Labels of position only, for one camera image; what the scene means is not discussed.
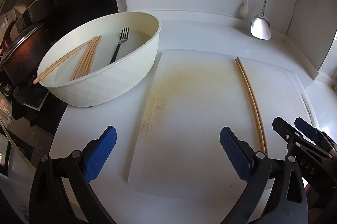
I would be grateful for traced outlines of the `person's right hand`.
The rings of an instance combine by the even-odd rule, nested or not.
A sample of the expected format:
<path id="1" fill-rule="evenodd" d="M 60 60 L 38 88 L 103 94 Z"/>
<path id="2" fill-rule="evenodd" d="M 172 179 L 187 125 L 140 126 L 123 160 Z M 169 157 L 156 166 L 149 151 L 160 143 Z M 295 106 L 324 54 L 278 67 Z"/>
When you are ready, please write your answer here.
<path id="1" fill-rule="evenodd" d="M 310 213 L 320 214 L 322 212 L 322 204 L 319 194 L 307 184 L 305 187 L 305 192 L 307 196 L 308 211 Z"/>

